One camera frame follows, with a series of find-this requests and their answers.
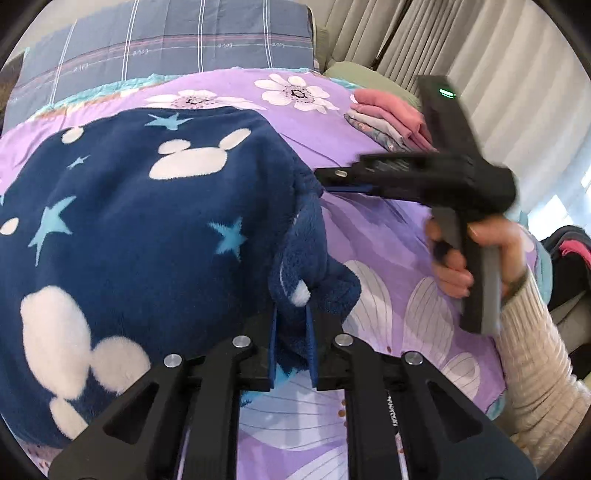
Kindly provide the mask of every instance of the pink folded cloth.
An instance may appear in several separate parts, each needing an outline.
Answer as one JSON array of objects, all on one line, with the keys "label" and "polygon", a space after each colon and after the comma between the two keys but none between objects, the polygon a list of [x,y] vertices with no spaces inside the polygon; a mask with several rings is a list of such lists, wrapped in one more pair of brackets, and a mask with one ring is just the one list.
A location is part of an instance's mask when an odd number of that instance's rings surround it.
[{"label": "pink folded cloth", "polygon": [[351,104],[353,110],[365,115],[382,118],[400,134],[412,140],[420,148],[434,151],[431,134],[421,112],[391,93],[372,89],[357,89],[354,92],[358,103]]}]

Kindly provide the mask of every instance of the green pillow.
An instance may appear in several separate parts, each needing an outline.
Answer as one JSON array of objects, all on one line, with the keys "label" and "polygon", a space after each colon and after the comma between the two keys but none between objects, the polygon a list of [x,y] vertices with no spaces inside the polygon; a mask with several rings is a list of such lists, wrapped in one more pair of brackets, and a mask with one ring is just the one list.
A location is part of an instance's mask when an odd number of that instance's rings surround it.
[{"label": "green pillow", "polygon": [[417,110],[421,109],[421,102],[412,93],[407,92],[397,83],[363,65],[358,65],[350,61],[339,61],[328,68],[324,72],[324,76],[347,80],[365,88],[393,93]]}]

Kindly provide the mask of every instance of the white cartoon pattern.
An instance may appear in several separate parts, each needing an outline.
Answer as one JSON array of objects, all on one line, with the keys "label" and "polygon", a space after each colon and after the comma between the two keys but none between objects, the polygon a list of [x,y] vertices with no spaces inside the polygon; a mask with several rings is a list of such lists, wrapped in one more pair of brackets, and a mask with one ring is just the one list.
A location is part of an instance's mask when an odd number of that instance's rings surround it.
[{"label": "white cartoon pattern", "polygon": [[127,338],[106,338],[93,350],[84,314],[59,287],[44,287],[26,296],[21,317],[27,364],[37,381],[55,395],[48,407],[70,440],[87,424],[68,401],[80,397],[91,369],[105,390],[117,394],[150,369],[148,355]]},{"label": "white cartoon pattern", "polygon": [[189,148],[191,143],[187,140],[169,140],[158,148],[158,153],[165,157],[152,166],[150,178],[171,180],[218,172],[228,160],[228,150],[239,145],[250,134],[248,128],[234,130],[222,138],[217,147]]}]

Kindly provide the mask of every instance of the stack of folded clothes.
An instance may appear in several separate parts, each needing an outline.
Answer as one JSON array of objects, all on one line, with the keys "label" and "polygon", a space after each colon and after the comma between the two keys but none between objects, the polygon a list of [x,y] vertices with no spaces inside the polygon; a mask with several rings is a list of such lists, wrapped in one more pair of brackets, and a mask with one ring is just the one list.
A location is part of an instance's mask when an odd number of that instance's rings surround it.
[{"label": "stack of folded clothes", "polygon": [[392,93],[372,89],[354,92],[345,119],[392,152],[434,151],[421,112]]}]

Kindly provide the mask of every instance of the curtain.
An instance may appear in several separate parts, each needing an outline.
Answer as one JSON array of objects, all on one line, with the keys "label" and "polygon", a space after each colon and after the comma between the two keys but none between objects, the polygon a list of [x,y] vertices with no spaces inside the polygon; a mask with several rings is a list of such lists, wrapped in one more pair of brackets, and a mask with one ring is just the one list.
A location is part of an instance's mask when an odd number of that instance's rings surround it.
[{"label": "curtain", "polygon": [[532,0],[486,0],[449,77],[485,158],[517,175],[525,211],[548,195],[569,164],[585,161],[591,81]]},{"label": "curtain", "polygon": [[378,72],[416,94],[416,75],[446,74],[484,0],[414,0]]},{"label": "curtain", "polygon": [[400,14],[401,0],[297,0],[310,7],[330,35],[334,61],[369,67]]}]

